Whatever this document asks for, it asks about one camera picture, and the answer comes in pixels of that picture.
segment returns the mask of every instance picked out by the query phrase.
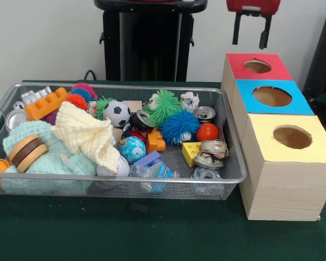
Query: circular hole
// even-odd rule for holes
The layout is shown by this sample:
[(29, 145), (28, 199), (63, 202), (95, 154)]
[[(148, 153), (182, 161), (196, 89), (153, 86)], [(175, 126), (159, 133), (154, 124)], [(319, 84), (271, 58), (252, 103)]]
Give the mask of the circular hole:
[(274, 130), (273, 135), (278, 142), (289, 148), (301, 150), (312, 143), (311, 135), (297, 126), (279, 126)]
[(253, 90), (252, 94), (260, 103), (271, 107), (283, 107), (292, 102), (292, 97), (289, 93), (273, 86), (258, 87)]
[(268, 63), (256, 59), (244, 63), (244, 67), (246, 70), (255, 73), (266, 73), (272, 70), (271, 66)]

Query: green spiky ball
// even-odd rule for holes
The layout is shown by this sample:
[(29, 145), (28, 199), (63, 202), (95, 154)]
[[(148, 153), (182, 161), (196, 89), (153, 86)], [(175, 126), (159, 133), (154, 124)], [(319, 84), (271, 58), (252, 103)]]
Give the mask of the green spiky ball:
[(99, 99), (99, 101), (97, 101), (97, 113), (96, 113), (95, 118), (102, 121), (104, 118), (103, 112), (104, 112), (105, 106), (109, 102), (114, 101), (114, 100), (115, 99), (112, 99), (112, 98), (104, 98), (104, 96), (101, 99)]
[(143, 110), (150, 115), (150, 120), (155, 125), (155, 127), (159, 128), (161, 123), (168, 117), (181, 111), (181, 103), (171, 91), (159, 90), (157, 91), (157, 94), (157, 109), (150, 110), (148, 105), (145, 105)]

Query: knitted blanket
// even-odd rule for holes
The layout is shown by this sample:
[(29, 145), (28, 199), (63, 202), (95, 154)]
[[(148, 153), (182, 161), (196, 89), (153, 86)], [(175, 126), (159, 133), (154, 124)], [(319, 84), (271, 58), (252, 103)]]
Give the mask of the knitted blanket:
[[(51, 125), (44, 121), (30, 121), (20, 124), (3, 140), (7, 155), (13, 147), (25, 137), (35, 134), (48, 147), (48, 152), (34, 161), (26, 173), (57, 175), (89, 175), (96, 174), (96, 164), (82, 152), (72, 154), (64, 143), (55, 137)], [(6, 170), (19, 176), (14, 166)], [(2, 189), (8, 194), (84, 194), (91, 181), (63, 181), (57, 179), (23, 179), (2, 178)]]
[(120, 153), (112, 145), (114, 137), (110, 120), (94, 119), (70, 102), (63, 102), (51, 130), (72, 154), (82, 151), (97, 165), (117, 171)]

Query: purple block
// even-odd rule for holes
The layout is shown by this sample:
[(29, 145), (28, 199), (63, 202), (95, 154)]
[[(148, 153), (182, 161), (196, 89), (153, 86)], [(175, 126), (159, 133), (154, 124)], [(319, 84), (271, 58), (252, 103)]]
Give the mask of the purple block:
[(50, 114), (46, 115), (41, 119), (41, 121), (46, 121), (47, 123), (51, 125), (55, 125), (55, 118), (57, 117), (57, 113), (59, 110), (55, 110), (51, 112)]
[(151, 167), (157, 163), (161, 162), (161, 154), (159, 154), (157, 151), (154, 151), (150, 153), (149, 155), (146, 155), (142, 159), (139, 159), (134, 163), (136, 166), (140, 167)]

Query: cream knitted cloth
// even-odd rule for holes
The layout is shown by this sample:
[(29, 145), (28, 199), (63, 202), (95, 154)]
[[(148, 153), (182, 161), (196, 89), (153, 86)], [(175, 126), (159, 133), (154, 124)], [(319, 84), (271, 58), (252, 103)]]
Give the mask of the cream knitted cloth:
[(112, 145), (114, 137), (110, 120), (94, 119), (70, 102), (63, 102), (51, 130), (72, 154), (81, 150), (97, 165), (117, 171), (120, 153)]

